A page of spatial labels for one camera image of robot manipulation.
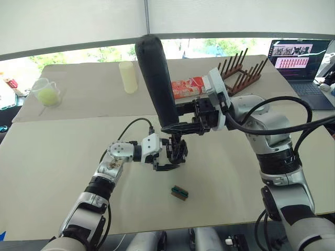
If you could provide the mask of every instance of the small wooden block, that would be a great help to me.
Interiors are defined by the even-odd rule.
[[[179,193],[176,193],[176,192],[171,192],[171,194],[174,196],[174,197],[177,197],[178,199],[181,199],[183,201],[185,201],[187,198],[186,197],[183,197],[181,196]]]
[[[179,186],[174,186],[171,188],[171,194],[181,200],[186,200],[188,198],[188,191],[185,189],[179,187]]]

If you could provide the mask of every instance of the red and white carton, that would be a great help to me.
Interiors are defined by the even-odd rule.
[[[205,92],[203,77],[172,81],[171,85],[175,99],[198,96]]]

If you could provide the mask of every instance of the glass measuring cup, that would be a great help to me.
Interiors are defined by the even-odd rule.
[[[47,78],[39,78],[31,88],[31,93],[44,106],[57,106],[61,102],[60,91],[55,82],[49,82]]]

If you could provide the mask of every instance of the white table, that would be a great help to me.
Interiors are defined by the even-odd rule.
[[[264,60],[266,56],[247,56],[243,68],[249,70]],[[171,80],[189,79],[207,75],[225,58],[168,60]],[[122,85],[118,63],[84,63],[69,65],[48,65],[42,77],[55,81],[63,100],[56,108],[45,108],[34,96],[25,101],[14,122],[95,118],[114,116],[155,115],[148,90],[145,86],[138,63],[135,62],[139,88],[134,94],[127,94]],[[238,74],[226,80],[233,85]],[[283,76],[267,62],[262,77],[239,93],[258,93],[264,98],[281,95],[297,96]]]
[[[218,59],[188,60],[183,74],[179,61],[174,61],[179,66],[178,71],[169,62],[170,73],[172,76],[180,74],[180,78],[194,76],[191,72],[194,68],[200,69],[204,62],[215,60]],[[267,71],[262,77],[274,79],[271,76],[275,71],[271,74],[271,67]],[[259,81],[244,92],[266,98],[293,94],[285,81]],[[111,99],[110,107],[116,107],[113,102]],[[292,124],[306,120],[306,113],[299,105],[284,102],[282,105],[274,103],[272,107],[284,112]],[[125,106],[119,110],[125,113],[127,109]],[[65,113],[54,111],[55,116],[62,114]],[[325,114],[315,115],[318,118]],[[145,117],[159,132],[157,117]],[[0,203],[0,226],[7,231],[5,240],[56,235],[79,193],[88,184],[101,153],[134,118],[120,113],[119,117],[14,123],[0,145],[0,190],[6,192]],[[182,120],[189,121],[190,116]],[[140,141],[147,131],[147,124],[138,122],[124,139]],[[298,133],[292,134],[294,143],[298,136]],[[110,234],[255,221],[263,209],[260,194],[263,183],[257,158],[244,134],[224,129],[203,136],[187,135],[184,139],[189,155],[186,163],[176,170],[160,173],[147,164],[125,165],[111,197]],[[335,211],[334,152],[335,142],[324,128],[312,133],[300,148],[317,213]],[[189,191],[186,201],[170,195],[174,185]]]

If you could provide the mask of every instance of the black cylinder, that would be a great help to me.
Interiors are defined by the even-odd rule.
[[[161,40],[145,35],[135,44],[136,56],[162,127],[179,122],[168,64]]]

